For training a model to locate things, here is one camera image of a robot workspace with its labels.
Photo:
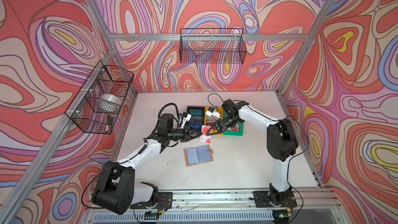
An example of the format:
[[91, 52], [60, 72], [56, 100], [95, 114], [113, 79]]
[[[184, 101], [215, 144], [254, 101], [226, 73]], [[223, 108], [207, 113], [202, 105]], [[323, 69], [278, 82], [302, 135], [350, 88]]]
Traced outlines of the tan card holder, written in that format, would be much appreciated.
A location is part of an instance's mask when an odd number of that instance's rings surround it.
[[213, 150], [209, 145], [190, 147], [183, 150], [187, 167], [213, 162]]

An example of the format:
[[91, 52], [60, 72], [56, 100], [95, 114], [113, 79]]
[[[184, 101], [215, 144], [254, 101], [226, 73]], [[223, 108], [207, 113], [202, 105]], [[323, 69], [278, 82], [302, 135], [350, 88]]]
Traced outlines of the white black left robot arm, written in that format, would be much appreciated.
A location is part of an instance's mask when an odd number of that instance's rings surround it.
[[183, 123], [174, 128], [175, 120], [172, 114], [162, 114], [140, 148], [117, 162], [105, 163], [98, 175], [91, 202], [119, 215], [136, 204], [146, 208], [157, 207], [162, 202], [158, 187], [148, 182], [136, 185], [136, 172], [167, 147], [172, 147], [171, 141], [184, 143], [202, 135], [202, 131]]

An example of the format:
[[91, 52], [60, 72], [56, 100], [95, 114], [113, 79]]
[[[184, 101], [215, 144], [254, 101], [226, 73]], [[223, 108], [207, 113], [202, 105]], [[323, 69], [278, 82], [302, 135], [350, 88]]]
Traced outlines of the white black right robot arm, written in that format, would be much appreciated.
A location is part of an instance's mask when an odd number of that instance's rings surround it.
[[210, 127], [207, 135], [223, 134], [241, 122], [248, 122], [266, 132], [266, 148], [273, 158], [273, 178], [270, 188], [278, 193], [291, 190], [289, 182], [290, 161], [296, 154], [298, 140], [293, 124], [288, 118], [275, 119], [256, 110], [246, 101], [226, 100], [222, 104], [226, 117]]

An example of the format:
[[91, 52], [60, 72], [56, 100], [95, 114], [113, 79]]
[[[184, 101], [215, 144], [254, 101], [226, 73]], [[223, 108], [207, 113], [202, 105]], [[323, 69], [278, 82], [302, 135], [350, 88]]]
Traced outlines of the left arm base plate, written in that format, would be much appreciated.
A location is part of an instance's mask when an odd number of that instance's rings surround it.
[[173, 193], [171, 191], [162, 191], [155, 193], [148, 202], [132, 204], [130, 209], [148, 209], [148, 210], [168, 210], [172, 208]]

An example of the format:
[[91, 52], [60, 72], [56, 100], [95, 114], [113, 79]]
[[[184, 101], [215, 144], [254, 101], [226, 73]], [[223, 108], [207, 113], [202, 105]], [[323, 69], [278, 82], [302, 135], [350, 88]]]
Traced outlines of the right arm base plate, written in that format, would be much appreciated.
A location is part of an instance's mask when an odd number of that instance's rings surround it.
[[284, 192], [278, 192], [276, 190], [271, 191], [254, 191], [253, 197], [250, 198], [255, 202], [257, 208], [295, 208], [297, 207], [297, 201], [289, 188]]

